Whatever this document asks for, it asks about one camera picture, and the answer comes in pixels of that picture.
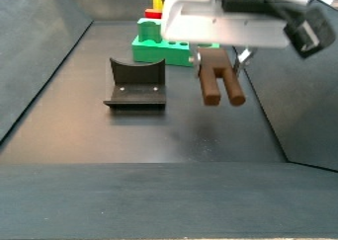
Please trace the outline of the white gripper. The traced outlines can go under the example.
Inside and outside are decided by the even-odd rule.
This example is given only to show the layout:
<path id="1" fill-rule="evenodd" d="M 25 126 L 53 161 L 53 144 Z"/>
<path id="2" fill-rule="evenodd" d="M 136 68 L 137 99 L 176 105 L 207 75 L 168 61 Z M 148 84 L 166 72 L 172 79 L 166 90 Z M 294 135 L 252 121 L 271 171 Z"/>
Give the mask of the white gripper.
<path id="1" fill-rule="evenodd" d="M 163 7 L 162 36 L 166 40 L 250 46 L 236 54 L 235 74 L 248 65 L 258 51 L 255 47 L 283 48 L 290 43 L 283 32 L 286 21 L 270 15 L 267 8 L 254 10 L 247 1 L 164 0 Z M 191 44 L 188 50 L 188 62 L 199 75 L 198 45 Z"/>

